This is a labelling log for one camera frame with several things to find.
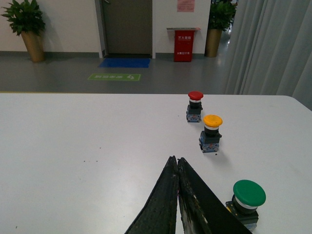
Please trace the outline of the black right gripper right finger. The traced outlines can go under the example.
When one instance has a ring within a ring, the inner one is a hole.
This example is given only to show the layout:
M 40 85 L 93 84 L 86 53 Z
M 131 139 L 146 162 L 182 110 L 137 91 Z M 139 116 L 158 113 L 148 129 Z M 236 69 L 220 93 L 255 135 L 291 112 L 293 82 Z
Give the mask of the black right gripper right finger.
M 185 234 L 249 234 L 185 158 L 177 163 L 178 200 Z

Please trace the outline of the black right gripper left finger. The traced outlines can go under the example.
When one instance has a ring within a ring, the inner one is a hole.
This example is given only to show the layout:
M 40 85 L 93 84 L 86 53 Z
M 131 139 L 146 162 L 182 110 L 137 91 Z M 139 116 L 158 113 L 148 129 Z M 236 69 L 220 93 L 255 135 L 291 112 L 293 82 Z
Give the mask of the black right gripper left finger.
M 126 230 L 127 234 L 176 232 L 179 176 L 175 156 L 168 158 L 144 207 Z

